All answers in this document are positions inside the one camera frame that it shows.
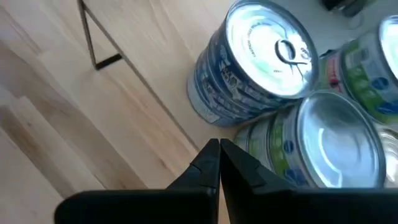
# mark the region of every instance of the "metal can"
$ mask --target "metal can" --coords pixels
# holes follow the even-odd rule
[[[319,83],[318,89],[333,90],[350,96],[343,78],[341,68],[341,51],[334,50],[319,59]]]
[[[246,126],[242,130],[240,130],[234,138],[235,145],[239,146],[245,152],[248,151],[249,138],[253,127],[253,125]]]
[[[318,56],[288,11],[268,1],[240,0],[192,75],[188,95],[195,111],[211,124],[234,126],[307,96],[315,88]]]
[[[398,132],[391,127],[377,124],[379,135],[386,156],[387,188],[398,188]]]
[[[270,161],[268,140],[269,130],[274,117],[262,119],[253,125],[249,142],[248,142],[248,153],[252,157],[258,159],[260,163],[267,169],[274,171],[274,168]]]
[[[244,149],[252,157],[256,158],[260,163],[271,171],[272,167],[269,150],[269,130],[274,116],[262,119],[250,126],[246,126],[238,132],[234,139],[234,143]]]
[[[398,16],[342,47],[347,87],[384,124],[398,121]]]
[[[316,91],[279,113],[269,149],[276,174],[301,187],[382,187],[386,178],[372,121],[332,91]]]

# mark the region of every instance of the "metal leg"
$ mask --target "metal leg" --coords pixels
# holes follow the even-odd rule
[[[90,52],[91,63],[93,64],[93,67],[96,70],[100,70],[100,69],[107,67],[108,65],[122,59],[122,56],[120,54],[116,54],[110,58],[103,60],[102,62],[98,62],[98,63],[96,62],[93,43],[91,41],[90,29],[89,29],[88,23],[87,23],[87,16],[86,16],[87,7],[86,7],[86,4],[83,2],[83,0],[77,0],[77,2],[78,2],[79,11],[80,11],[81,22],[83,23],[83,29],[85,31],[88,50]]]

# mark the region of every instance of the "blue can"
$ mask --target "blue can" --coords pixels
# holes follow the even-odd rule
[[[293,15],[266,1],[234,3],[188,80],[193,108],[222,127],[271,113],[315,88],[318,56]]]

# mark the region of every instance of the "black object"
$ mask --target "black object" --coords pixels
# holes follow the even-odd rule
[[[345,1],[347,0],[322,0],[322,3],[328,11],[331,11]]]
[[[341,13],[343,16],[347,18],[352,18],[356,16],[358,13],[360,13],[368,3],[367,0],[357,0],[352,2],[351,4],[348,4],[345,6],[342,10]]]
[[[231,223],[397,223],[398,191],[297,189],[231,141],[211,139],[164,190],[83,192],[56,224],[217,223],[221,182]]]
[[[77,4],[78,4],[79,12],[80,12],[81,22],[83,23],[83,29],[85,31],[88,51],[90,52],[91,63],[93,64],[94,68],[96,70],[101,70],[102,68],[107,67],[108,65],[122,59],[122,56],[120,54],[116,54],[110,58],[103,60],[102,62],[98,62],[98,63],[96,62],[93,43],[91,41],[90,29],[89,29],[88,23],[87,23],[86,13],[93,19],[93,21],[97,25],[99,22],[95,19],[95,17],[93,16],[93,13],[87,8],[87,6],[83,2],[83,0],[77,0]]]

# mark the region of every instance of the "can lid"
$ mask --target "can lid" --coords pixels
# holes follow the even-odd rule
[[[380,40],[387,63],[398,79],[398,16],[389,16],[381,22]]]
[[[304,27],[272,2],[238,1],[226,22],[229,47],[240,67],[263,89],[297,99],[318,76],[318,54]]]
[[[386,185],[398,187],[398,133],[384,127],[379,135],[386,155]]]
[[[298,112],[298,143],[320,187],[382,187],[386,165],[366,112],[338,93],[317,91]]]

